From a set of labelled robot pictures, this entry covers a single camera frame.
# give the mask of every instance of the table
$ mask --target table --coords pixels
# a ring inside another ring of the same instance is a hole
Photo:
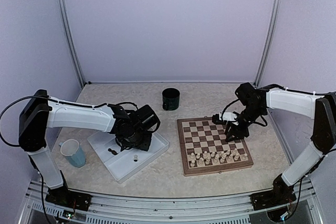
[[[181,92],[180,107],[176,111],[162,109],[161,92],[168,87],[175,87]],[[176,120],[212,116],[222,111],[225,105],[236,99],[234,91],[237,87],[237,84],[222,83],[88,84],[78,97],[77,101],[80,103],[132,101],[139,106],[149,104],[161,120],[158,132],[169,141],[170,147],[122,184],[113,180],[88,143],[87,138],[95,131],[62,129],[52,149],[52,156],[70,188],[95,193],[187,198],[231,195],[271,188],[275,177],[288,167],[285,154],[271,125],[251,125],[249,128],[250,137],[246,139],[246,143],[253,157],[253,167],[221,174],[183,176]],[[240,112],[242,109],[244,107],[241,104],[235,103],[228,112]],[[72,167],[60,154],[59,142],[70,138],[77,139],[86,154],[87,163],[82,168]]]

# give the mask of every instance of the tabletop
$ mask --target tabletop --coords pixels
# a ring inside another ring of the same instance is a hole
[[[181,93],[180,106],[175,111],[162,109],[162,91],[174,87]],[[132,83],[88,84],[77,102],[87,104],[131,101],[138,106],[148,104],[161,120],[158,133],[169,141],[169,149],[148,166],[118,184],[99,159],[87,138],[93,130],[63,128],[52,149],[52,156],[62,170],[70,188],[110,195],[189,198],[246,193],[272,187],[272,182],[287,167],[288,162],[274,129],[251,125],[246,138],[254,164],[251,168],[221,174],[185,177],[177,130],[177,119],[201,118],[221,112],[235,100],[238,84],[223,83]],[[244,107],[233,104],[227,112],[240,112]],[[86,165],[71,166],[61,155],[59,142],[74,138],[86,155]]]

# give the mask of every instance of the dark green cup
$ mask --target dark green cup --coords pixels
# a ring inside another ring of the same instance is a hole
[[[168,88],[162,92],[162,108],[164,110],[176,110],[180,104],[180,92],[175,88]]]

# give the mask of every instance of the white wall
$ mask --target white wall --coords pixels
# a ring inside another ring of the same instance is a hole
[[[336,90],[336,0],[282,0],[262,85],[323,93]],[[313,121],[273,111],[294,157],[308,145]],[[326,223],[336,220],[336,155],[312,174]]]
[[[253,81],[273,0],[66,0],[87,81]]]
[[[0,111],[38,89],[69,100],[78,95],[57,0],[0,0],[0,27]],[[1,121],[3,135],[11,143],[17,144],[24,104],[8,110]],[[49,144],[56,134],[49,132]],[[0,222],[11,224],[36,171],[22,149],[2,142],[0,164]]]

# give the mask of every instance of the white plastic container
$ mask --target white plastic container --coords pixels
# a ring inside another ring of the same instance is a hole
[[[113,178],[119,183],[133,176],[146,165],[151,163],[169,148],[169,142],[159,133],[153,133],[152,142],[147,152],[135,148],[120,152],[120,147],[115,143],[114,135],[104,132],[97,132],[88,137],[94,151],[111,173]],[[108,149],[118,152],[113,155]]]

